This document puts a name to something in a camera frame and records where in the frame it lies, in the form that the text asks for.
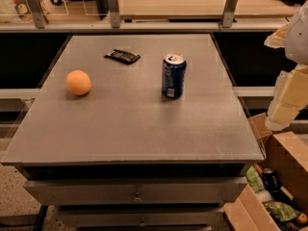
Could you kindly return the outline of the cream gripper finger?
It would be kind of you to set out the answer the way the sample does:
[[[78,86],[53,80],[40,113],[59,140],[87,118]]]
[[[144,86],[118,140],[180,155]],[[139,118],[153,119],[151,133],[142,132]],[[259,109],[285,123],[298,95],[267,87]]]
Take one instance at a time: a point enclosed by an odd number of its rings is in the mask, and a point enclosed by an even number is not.
[[[284,48],[288,27],[289,24],[285,24],[277,29],[265,39],[264,45],[270,48]]]
[[[281,71],[269,104],[266,126],[271,131],[287,128],[308,105],[308,65],[298,64],[291,72]]]

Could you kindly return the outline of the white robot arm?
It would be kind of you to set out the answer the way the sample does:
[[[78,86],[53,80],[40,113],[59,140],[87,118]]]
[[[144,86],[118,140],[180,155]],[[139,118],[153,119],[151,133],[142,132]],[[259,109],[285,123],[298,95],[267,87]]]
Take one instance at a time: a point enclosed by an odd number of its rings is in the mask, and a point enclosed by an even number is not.
[[[281,131],[308,105],[308,1],[264,45],[284,48],[286,58],[296,63],[293,70],[282,70],[277,77],[267,113],[266,126]]]

